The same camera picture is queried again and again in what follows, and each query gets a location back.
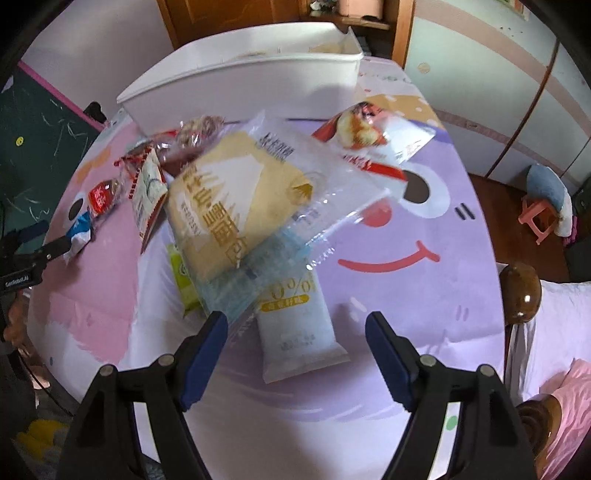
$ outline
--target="blue gripper pad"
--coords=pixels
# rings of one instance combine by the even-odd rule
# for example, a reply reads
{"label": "blue gripper pad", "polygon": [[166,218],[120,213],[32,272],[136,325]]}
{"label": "blue gripper pad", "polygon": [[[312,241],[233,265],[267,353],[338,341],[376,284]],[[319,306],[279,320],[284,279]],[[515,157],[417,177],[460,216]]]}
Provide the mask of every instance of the blue gripper pad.
{"label": "blue gripper pad", "polygon": [[228,338],[228,320],[213,312],[199,333],[183,341],[175,357],[177,399],[183,411],[201,400]]}
{"label": "blue gripper pad", "polygon": [[418,353],[404,337],[397,336],[381,312],[365,321],[365,338],[395,402],[412,412],[416,408],[412,383],[418,377]]}

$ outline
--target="pink cloth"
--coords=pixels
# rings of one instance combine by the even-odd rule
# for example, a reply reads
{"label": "pink cloth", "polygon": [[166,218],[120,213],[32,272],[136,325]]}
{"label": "pink cloth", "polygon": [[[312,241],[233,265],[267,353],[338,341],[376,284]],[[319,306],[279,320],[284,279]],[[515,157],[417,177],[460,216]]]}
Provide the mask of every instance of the pink cloth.
{"label": "pink cloth", "polygon": [[562,421],[548,449],[548,465],[542,480],[558,477],[591,427],[591,363],[575,360],[562,385],[552,395],[562,407]]}

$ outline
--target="green package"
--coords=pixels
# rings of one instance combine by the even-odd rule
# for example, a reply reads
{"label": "green package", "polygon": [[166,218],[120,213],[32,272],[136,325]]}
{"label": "green package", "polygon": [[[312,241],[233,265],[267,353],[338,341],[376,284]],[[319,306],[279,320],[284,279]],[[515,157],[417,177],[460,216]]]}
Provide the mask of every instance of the green package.
{"label": "green package", "polygon": [[201,307],[201,301],[197,290],[191,283],[191,279],[187,275],[187,269],[184,266],[181,254],[177,250],[175,244],[166,246],[168,256],[170,257],[170,265],[173,268],[174,279],[177,283],[178,290],[181,294],[181,300],[183,301],[184,312],[183,317],[192,312],[193,310]]}

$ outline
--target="wall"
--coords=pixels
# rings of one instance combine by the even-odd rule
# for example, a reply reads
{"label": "wall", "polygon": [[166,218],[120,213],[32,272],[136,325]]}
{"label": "wall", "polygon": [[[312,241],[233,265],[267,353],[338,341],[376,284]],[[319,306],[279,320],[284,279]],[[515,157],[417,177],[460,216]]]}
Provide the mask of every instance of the wall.
{"label": "wall", "polygon": [[74,0],[23,61],[80,108],[95,100],[110,117],[116,97],[172,50],[156,0]]}
{"label": "wall", "polygon": [[[571,193],[591,173],[591,90],[556,36],[496,0],[417,0],[406,71],[452,136],[467,170],[522,186],[541,163]],[[516,134],[540,90],[529,120]]]}

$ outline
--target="clear plastic bag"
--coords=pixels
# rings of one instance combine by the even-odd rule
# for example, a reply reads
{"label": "clear plastic bag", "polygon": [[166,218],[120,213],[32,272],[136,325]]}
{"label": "clear plastic bag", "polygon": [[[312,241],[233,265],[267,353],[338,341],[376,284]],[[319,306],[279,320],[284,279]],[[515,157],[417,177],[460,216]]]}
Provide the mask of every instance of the clear plastic bag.
{"label": "clear plastic bag", "polygon": [[176,177],[216,141],[223,126],[223,117],[205,115],[181,122],[177,131],[156,135],[154,148],[163,170]]}
{"label": "clear plastic bag", "polygon": [[313,268],[332,232],[389,194],[318,140],[261,112],[183,170],[166,209],[204,308],[232,324],[312,252]]}
{"label": "clear plastic bag", "polygon": [[176,177],[186,165],[215,143],[223,127],[221,116],[204,115],[180,122],[178,129],[144,138],[115,164],[122,163],[133,178],[148,152],[154,150],[162,169]]}
{"label": "clear plastic bag", "polygon": [[407,178],[399,165],[423,148],[435,135],[370,102],[360,102],[335,115],[312,134],[361,170],[376,174],[392,197],[404,196]]}

